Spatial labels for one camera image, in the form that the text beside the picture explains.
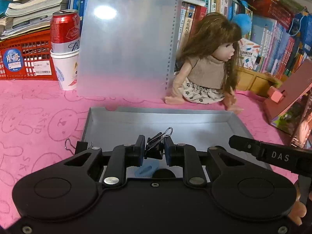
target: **white paper cup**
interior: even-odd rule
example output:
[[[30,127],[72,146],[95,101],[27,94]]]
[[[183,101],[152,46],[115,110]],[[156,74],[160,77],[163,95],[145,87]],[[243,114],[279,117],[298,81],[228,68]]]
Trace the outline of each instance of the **white paper cup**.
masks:
[[[79,49],[63,54],[56,54],[52,51],[50,53],[61,88],[63,90],[75,89],[77,87]]]

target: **metal tray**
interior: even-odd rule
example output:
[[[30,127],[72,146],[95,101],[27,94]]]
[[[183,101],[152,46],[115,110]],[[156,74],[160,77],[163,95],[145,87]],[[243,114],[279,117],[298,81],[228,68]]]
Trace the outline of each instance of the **metal tray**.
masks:
[[[92,142],[93,146],[101,147],[103,151],[112,151],[117,145],[135,144],[140,134],[147,139],[168,127],[173,128],[171,138],[175,144],[190,144],[198,151],[207,151],[208,147],[220,145],[231,154],[270,168],[251,154],[230,148],[228,141],[234,134],[253,137],[241,120],[233,112],[227,111],[126,107],[107,111],[104,107],[94,107],[89,110],[82,141]],[[176,177],[182,177],[182,168],[168,167],[165,157],[159,164],[160,168],[170,169]],[[134,177],[137,169],[127,168],[127,177]]]

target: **pink fabric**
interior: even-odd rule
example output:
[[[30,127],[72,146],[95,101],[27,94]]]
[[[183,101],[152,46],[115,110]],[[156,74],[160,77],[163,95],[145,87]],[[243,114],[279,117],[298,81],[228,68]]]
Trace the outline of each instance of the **pink fabric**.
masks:
[[[289,137],[267,124],[261,102],[264,98],[251,92],[237,92],[244,108],[239,118],[257,140],[283,144]],[[224,110],[220,103],[186,103],[169,106],[163,100],[78,97],[76,91],[60,90],[52,81],[0,81],[0,225],[8,227],[19,218],[12,201],[14,184],[27,174],[71,156],[64,140],[75,145],[81,138],[89,107],[117,106],[143,108],[181,108]],[[286,170],[273,167],[292,182],[297,180]]]

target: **wooden drawer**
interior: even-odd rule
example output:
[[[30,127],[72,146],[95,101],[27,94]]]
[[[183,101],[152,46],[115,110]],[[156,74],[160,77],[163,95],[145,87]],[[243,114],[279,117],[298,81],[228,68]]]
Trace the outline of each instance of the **wooden drawer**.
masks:
[[[271,86],[280,87],[282,82],[271,75],[252,71],[247,68],[238,68],[238,90],[250,90],[253,93],[267,97],[267,91]]]

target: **barcode label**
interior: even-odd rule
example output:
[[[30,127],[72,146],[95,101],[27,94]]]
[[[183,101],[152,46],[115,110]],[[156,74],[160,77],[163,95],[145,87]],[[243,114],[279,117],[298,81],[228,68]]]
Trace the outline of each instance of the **barcode label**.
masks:
[[[35,75],[52,75],[50,61],[35,61],[32,62],[32,67]]]

